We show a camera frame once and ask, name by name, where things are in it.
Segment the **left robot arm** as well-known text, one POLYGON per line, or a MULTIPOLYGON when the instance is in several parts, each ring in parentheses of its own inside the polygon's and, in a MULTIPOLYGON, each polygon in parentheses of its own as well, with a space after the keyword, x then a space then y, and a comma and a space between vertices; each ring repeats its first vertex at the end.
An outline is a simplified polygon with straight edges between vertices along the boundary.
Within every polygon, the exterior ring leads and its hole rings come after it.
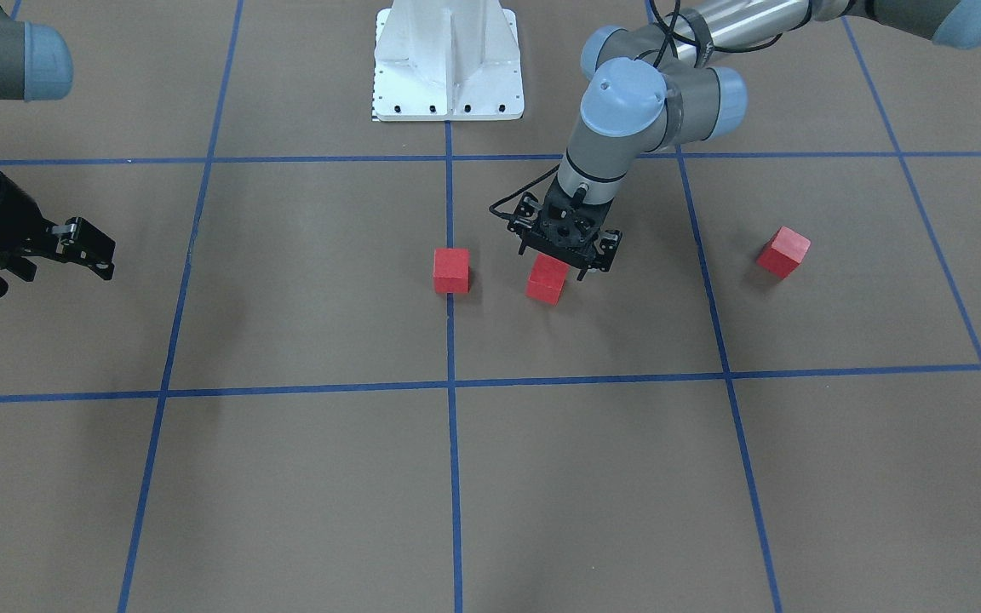
POLYGON ((705 1, 657 13, 639 30, 610 25, 583 46, 588 86, 544 198, 515 194, 513 212, 491 205, 521 249, 606 272, 622 234, 605 220, 632 163, 648 152, 728 135, 746 117, 748 90, 723 55, 758 52, 786 32, 842 16, 957 49, 981 46, 981 1, 705 1))

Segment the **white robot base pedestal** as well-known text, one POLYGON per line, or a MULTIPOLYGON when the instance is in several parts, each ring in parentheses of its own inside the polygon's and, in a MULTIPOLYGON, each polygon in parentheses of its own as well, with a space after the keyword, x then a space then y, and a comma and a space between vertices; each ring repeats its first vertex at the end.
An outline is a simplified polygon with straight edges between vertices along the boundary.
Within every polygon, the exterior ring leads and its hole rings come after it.
POLYGON ((374 120, 523 117, 517 15, 498 1, 393 1, 375 24, 374 120))

